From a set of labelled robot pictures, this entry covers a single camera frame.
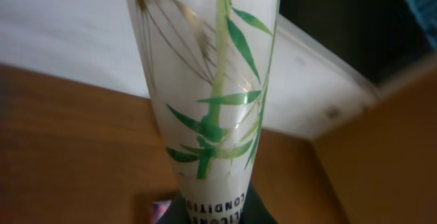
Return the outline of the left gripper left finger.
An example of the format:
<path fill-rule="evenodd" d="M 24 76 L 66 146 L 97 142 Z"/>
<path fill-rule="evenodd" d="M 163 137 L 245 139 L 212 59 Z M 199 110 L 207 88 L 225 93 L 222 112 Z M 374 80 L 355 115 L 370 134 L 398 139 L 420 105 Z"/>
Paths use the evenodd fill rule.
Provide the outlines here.
<path fill-rule="evenodd" d="M 181 194 L 177 194 L 172 199 L 171 205 L 157 224 L 191 224 L 185 206 L 185 198 Z"/>

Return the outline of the red purple tissue pack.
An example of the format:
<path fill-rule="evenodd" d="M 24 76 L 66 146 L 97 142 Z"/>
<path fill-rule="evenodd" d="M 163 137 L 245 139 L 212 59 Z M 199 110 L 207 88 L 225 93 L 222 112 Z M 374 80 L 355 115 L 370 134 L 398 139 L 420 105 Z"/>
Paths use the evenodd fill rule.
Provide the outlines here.
<path fill-rule="evenodd" d="M 152 206 L 152 223 L 157 224 L 171 205 L 171 200 L 155 201 Z"/>

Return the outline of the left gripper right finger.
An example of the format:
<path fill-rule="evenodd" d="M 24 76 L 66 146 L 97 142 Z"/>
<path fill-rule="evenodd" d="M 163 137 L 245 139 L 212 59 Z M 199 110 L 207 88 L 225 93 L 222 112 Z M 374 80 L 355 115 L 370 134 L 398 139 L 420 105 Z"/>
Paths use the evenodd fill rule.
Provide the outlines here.
<path fill-rule="evenodd" d="M 252 183 L 246 193 L 240 224 L 278 224 L 265 207 Z"/>

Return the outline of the white bamboo print tube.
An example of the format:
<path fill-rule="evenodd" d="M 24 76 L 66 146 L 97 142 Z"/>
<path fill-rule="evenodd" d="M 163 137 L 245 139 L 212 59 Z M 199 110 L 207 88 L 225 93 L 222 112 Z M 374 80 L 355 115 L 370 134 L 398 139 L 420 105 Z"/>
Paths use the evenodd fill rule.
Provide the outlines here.
<path fill-rule="evenodd" d="M 191 223 L 240 223 L 280 0 L 126 0 Z"/>

